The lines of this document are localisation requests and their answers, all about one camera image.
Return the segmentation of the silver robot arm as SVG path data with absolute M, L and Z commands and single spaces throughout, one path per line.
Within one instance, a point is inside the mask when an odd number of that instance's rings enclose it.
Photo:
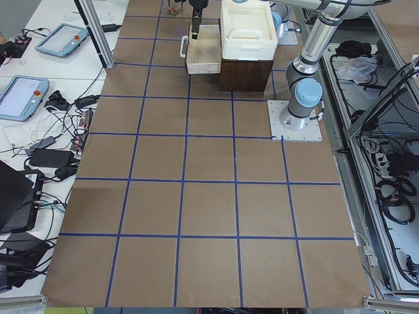
M 287 82 L 291 100 L 279 115 L 283 127 L 300 131 L 309 121 L 314 107 L 321 101 L 323 89 L 313 78 L 318 63 L 343 20 L 365 14 L 376 1 L 282 1 L 318 11 L 318 18 L 300 52 L 288 65 Z M 219 87 L 230 92 L 260 92 L 266 86 L 273 66 L 271 48 L 262 52 L 255 41 L 276 43 L 274 22 L 267 1 L 227 1 L 221 8 L 221 74 Z

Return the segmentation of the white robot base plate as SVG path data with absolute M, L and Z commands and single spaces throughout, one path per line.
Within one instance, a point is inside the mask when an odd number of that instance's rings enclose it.
M 297 118 L 288 111 L 288 101 L 268 100 L 270 134 L 273 141 L 322 142 L 315 108 L 310 116 Z

